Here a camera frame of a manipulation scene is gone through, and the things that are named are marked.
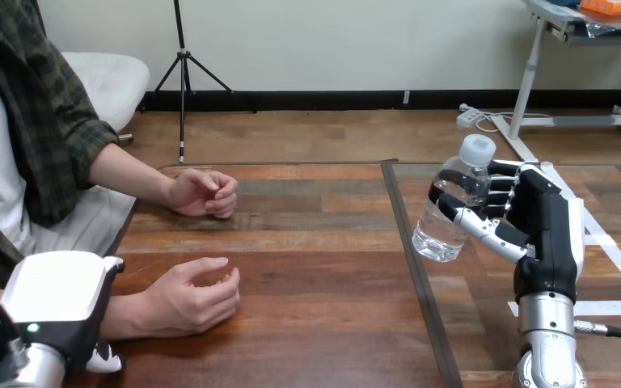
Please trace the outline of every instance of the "white bottle cap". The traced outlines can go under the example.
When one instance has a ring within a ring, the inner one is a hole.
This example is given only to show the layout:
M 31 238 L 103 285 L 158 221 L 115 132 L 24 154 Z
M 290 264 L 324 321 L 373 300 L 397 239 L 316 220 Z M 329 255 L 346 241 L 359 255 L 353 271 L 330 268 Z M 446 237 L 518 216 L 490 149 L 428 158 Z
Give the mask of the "white bottle cap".
M 461 144 L 459 157 L 473 167 L 486 167 L 496 152 L 496 144 L 484 135 L 468 135 Z

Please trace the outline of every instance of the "silver robotic arm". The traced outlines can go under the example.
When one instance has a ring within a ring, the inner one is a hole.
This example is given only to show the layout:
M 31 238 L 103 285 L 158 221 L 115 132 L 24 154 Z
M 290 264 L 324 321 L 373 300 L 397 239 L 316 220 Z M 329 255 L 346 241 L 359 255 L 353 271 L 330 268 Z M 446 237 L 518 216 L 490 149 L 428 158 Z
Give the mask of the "silver robotic arm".
M 122 259 L 79 251 L 20 262 L 1 300 L 11 322 L 0 324 L 0 388 L 60 387 L 65 375 L 85 368 L 123 369 L 99 330 L 111 283 L 124 268 Z
M 430 199 L 471 237 L 516 264 L 523 356 L 513 386 L 585 387 L 575 360 L 573 314 L 584 262 L 584 202 L 565 200 L 560 187 L 533 165 L 494 161 L 489 173 L 492 191 L 483 207 L 468 208 L 436 188 Z

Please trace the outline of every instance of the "white chair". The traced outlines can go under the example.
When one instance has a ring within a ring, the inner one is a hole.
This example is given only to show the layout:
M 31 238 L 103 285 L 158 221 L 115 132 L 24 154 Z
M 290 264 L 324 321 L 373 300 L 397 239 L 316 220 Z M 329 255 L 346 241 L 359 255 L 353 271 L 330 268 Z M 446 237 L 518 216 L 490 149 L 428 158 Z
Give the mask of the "white chair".
M 119 133 L 132 119 L 149 83 L 149 68 L 137 58 L 106 53 L 62 53 L 89 95 L 99 118 Z M 118 136 L 132 141 L 131 134 Z

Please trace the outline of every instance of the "white cable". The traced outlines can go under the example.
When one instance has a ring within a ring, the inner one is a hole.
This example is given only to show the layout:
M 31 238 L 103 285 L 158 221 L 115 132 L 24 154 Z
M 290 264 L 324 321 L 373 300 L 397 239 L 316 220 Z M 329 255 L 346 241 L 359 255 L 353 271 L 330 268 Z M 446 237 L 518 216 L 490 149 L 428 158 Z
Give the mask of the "white cable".
M 513 113 L 512 112 L 498 112 L 498 113 L 493 113 L 493 112 L 482 112 L 479 111 L 479 113 L 482 113 L 482 116 L 484 116 L 484 120 L 487 121 L 492 121 L 492 117 L 494 116 L 501 116 L 504 119 L 507 120 L 512 120 L 513 119 Z M 553 116 L 551 115 L 544 115 L 542 113 L 525 113 L 524 117 L 548 117 L 548 118 L 552 118 Z M 481 123 L 484 120 L 480 120 L 477 122 L 477 124 L 475 124 L 475 127 L 477 127 L 477 129 L 479 129 L 482 132 L 497 132 L 498 129 L 486 129 L 486 128 L 482 128 L 481 126 L 479 126 L 479 123 Z

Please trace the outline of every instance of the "robotic thumb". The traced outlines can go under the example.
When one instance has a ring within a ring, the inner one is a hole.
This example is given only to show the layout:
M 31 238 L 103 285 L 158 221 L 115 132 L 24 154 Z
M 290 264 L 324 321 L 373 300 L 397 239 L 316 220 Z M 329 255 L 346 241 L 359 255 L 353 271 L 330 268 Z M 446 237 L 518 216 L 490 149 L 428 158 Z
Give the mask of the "robotic thumb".
M 93 373 L 113 373 L 125 368 L 125 358 L 115 354 L 111 345 L 99 338 L 91 358 L 87 362 L 87 370 Z

